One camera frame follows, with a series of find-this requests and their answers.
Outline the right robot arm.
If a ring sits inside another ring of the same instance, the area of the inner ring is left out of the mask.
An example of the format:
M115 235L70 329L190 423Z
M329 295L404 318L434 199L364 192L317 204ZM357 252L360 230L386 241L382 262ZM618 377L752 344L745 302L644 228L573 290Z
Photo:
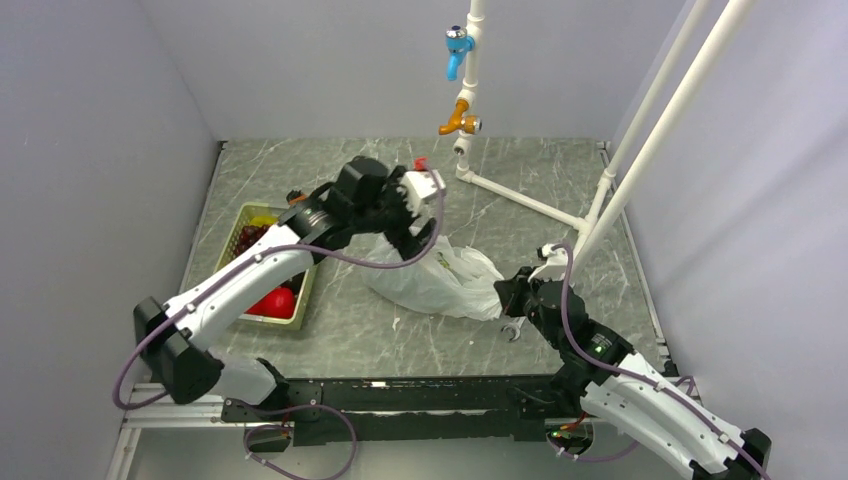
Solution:
M559 354L543 398L557 411L603 419L685 479L763 479L771 439L720 419L657 371L623 336L592 319L561 281L523 267L495 282L503 312L528 320Z

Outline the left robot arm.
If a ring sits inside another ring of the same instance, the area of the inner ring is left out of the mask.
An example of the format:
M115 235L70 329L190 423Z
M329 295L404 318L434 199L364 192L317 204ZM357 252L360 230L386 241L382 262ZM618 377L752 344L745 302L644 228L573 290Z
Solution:
M211 348L228 327L281 286L327 257L375 269L373 261L343 255L354 236L381 234L400 256L397 268L435 246L446 186L425 161L388 168L356 156L333 182L293 198L266 233L222 269L163 303L152 297L133 310L141 359L177 405L216 394L264 420L289 406L289 384L267 360L226 360Z

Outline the white plastic bag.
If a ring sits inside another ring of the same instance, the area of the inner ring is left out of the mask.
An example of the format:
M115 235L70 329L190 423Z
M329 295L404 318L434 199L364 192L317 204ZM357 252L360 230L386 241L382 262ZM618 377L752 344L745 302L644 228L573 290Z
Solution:
M502 307L494 283L504 279L492 260L444 235L418 262L399 269L366 268L364 284L408 310L428 315L491 321Z

